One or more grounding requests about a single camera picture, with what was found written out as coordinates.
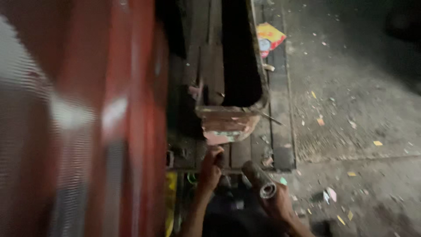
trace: red metal panel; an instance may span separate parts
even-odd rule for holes
[[[0,235],[163,233],[168,47],[154,8],[0,3]]]

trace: dark wood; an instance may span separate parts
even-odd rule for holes
[[[285,32],[282,1],[275,0],[274,2],[278,7],[266,6],[264,8],[264,19],[279,31]],[[280,170],[291,170],[295,169],[296,164],[291,131],[290,87],[286,67],[285,42],[269,53],[267,63],[276,68],[274,72],[267,71],[271,90],[271,117],[284,124],[284,126],[280,126],[273,121],[271,122],[274,167]]]
[[[241,169],[242,165],[251,160],[251,138],[231,144],[231,168]]]

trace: paper scrap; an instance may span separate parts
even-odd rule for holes
[[[317,123],[319,123],[319,126],[324,126],[325,125],[325,122],[323,121],[322,118],[318,118],[317,119]]]
[[[349,220],[352,220],[352,217],[354,216],[354,214],[352,214],[352,211],[351,210],[349,210],[349,212],[348,212],[348,219]]]
[[[332,188],[327,189],[329,197],[336,202],[336,192]]]
[[[281,179],[279,179],[279,183],[287,186],[288,182],[286,181],[286,179],[284,177],[281,177]]]
[[[351,127],[353,129],[357,129],[357,124],[356,123],[354,123],[353,121],[348,121],[348,122],[349,122],[349,124],[351,125]]]
[[[342,218],[339,215],[337,215],[337,217],[341,221],[341,223],[345,225],[345,222],[342,220]]]

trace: concrete floor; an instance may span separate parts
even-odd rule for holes
[[[302,164],[291,174],[272,176],[286,179],[291,197],[297,197],[294,210],[304,210],[311,223],[331,220],[333,236],[415,237],[421,236],[420,170],[419,158],[386,158]],[[312,202],[311,197],[327,187],[337,193],[337,202]]]
[[[297,170],[274,179],[288,181],[297,212],[331,220],[334,236],[421,236],[421,96],[412,89],[421,53],[385,34],[393,1],[274,3],[288,36],[297,158]],[[327,187],[336,203],[311,201]]]

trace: debris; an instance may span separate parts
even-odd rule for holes
[[[268,118],[268,119],[272,120],[273,122],[275,122],[275,123],[277,123],[277,124],[279,124],[279,125],[281,125],[281,126],[284,126],[284,124],[283,124],[283,123],[279,122],[278,120],[274,119],[273,117],[271,117],[271,116],[269,116],[269,115],[267,115],[267,114],[265,114],[265,113],[260,113],[260,114],[261,114],[261,115],[263,115],[263,116],[265,116],[266,118]]]
[[[345,222],[342,220],[342,218],[341,218],[339,215],[337,215],[337,217],[338,217],[339,221],[341,221],[341,223],[342,223],[343,225],[345,225]]]
[[[349,212],[348,212],[348,219],[351,221],[352,220],[352,217],[354,216],[354,214],[352,214],[352,211],[351,210],[349,210]]]
[[[267,145],[270,145],[270,142],[267,140],[266,135],[260,136],[260,139],[262,139],[264,142],[266,142]]]
[[[353,122],[353,121],[349,120],[349,121],[348,121],[348,123],[351,125],[351,127],[352,127],[353,129],[357,129],[357,124],[356,124],[355,122]]]
[[[330,205],[329,203],[330,197],[326,191],[323,191],[323,199],[327,202],[328,205]]]
[[[257,37],[259,41],[260,56],[266,58],[271,50],[274,50],[285,39],[286,35],[265,22],[257,26]]]
[[[266,64],[266,63],[263,64],[263,68],[265,70],[268,70],[268,71],[271,71],[271,72],[275,71],[275,67],[274,66],[269,65],[269,64]]]
[[[333,190],[333,188],[327,188],[326,190],[329,194],[329,197],[336,202],[336,192]]]
[[[323,121],[322,118],[318,118],[317,119],[317,123],[319,123],[320,126],[324,126],[325,125],[325,122]]]
[[[273,163],[272,156],[262,158],[262,165],[265,167],[271,167]]]

